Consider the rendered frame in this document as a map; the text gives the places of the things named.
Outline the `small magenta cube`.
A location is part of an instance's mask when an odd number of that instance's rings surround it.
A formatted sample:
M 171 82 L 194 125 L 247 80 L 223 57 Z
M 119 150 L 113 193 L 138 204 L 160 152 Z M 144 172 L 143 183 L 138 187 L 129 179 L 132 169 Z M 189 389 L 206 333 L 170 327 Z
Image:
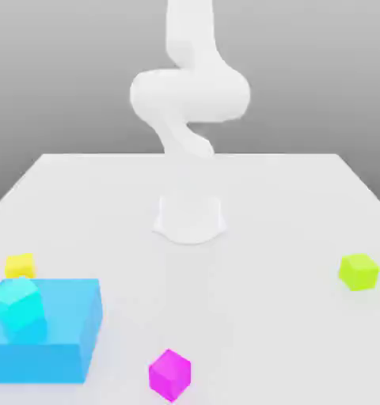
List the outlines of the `small magenta cube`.
M 148 368 L 150 388 L 173 403 L 191 384 L 192 363 L 167 349 Z

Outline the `small yellow cube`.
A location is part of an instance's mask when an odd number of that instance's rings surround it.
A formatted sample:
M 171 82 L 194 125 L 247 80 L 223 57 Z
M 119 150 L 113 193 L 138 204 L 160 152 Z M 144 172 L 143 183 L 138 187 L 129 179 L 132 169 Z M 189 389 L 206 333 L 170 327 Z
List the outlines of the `small yellow cube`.
M 5 276 L 7 278 L 35 278 L 36 266 L 32 253 L 10 255 L 6 258 Z

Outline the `small lime green cube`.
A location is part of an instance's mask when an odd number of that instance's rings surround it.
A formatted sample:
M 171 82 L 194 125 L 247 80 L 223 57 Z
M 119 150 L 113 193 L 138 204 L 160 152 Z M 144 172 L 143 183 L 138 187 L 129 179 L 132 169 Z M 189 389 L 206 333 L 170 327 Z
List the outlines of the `small lime green cube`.
M 369 290 L 375 288 L 379 271 L 370 256 L 359 253 L 342 257 L 338 276 L 351 291 Z

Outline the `small cyan cube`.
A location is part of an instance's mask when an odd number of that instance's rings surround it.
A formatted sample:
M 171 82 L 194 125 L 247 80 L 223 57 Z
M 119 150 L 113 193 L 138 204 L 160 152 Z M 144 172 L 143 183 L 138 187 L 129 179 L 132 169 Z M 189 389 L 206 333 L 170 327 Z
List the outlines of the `small cyan cube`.
M 0 324 L 10 341 L 38 343 L 48 332 L 40 288 L 30 278 L 0 282 Z

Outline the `large blue box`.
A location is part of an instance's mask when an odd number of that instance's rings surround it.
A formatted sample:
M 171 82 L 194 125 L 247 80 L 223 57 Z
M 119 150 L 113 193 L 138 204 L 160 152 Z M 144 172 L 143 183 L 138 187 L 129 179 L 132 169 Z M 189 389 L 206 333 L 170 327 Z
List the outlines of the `large blue box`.
M 82 384 L 101 327 L 96 279 L 36 279 L 45 324 L 11 339 L 0 320 L 0 384 Z

